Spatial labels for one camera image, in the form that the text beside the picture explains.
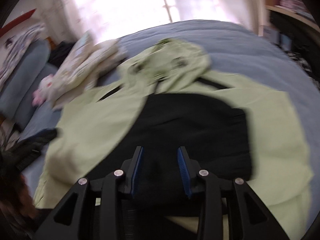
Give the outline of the person's left hand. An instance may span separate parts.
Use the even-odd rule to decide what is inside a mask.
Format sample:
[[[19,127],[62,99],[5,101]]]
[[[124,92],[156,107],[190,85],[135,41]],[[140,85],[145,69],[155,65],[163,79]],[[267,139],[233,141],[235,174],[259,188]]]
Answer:
[[[1,199],[1,211],[10,225],[21,229],[28,220],[33,220],[39,214],[33,204],[33,198],[29,194],[24,175],[20,175],[19,181],[13,191],[6,193]]]

